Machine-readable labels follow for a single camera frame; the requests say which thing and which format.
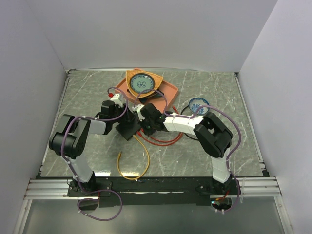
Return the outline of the black network switch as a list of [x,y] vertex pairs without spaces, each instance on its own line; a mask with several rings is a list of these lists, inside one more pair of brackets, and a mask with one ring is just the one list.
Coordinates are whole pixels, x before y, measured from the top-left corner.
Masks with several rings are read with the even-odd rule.
[[138,118],[134,117],[132,120],[121,120],[115,129],[124,139],[129,141],[141,129],[141,125]]

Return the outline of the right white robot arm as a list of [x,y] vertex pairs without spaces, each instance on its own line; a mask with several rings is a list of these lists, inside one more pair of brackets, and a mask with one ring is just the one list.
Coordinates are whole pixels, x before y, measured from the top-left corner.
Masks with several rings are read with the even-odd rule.
[[137,105],[133,108],[144,133],[148,136],[156,131],[180,132],[196,136],[203,150],[211,157],[213,165],[213,189],[224,194],[230,189],[228,156],[233,134],[214,114],[183,116],[177,113],[161,113],[153,104]]

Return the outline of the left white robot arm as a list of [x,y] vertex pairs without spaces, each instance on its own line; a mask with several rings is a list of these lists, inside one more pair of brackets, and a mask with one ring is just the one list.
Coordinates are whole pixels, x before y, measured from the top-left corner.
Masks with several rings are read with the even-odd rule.
[[49,149],[64,159],[73,173],[74,187],[84,195],[91,196],[97,189],[95,173],[83,155],[88,136],[107,135],[115,123],[124,127],[135,119],[127,104],[118,105],[111,100],[102,103],[95,117],[62,115],[49,139]]

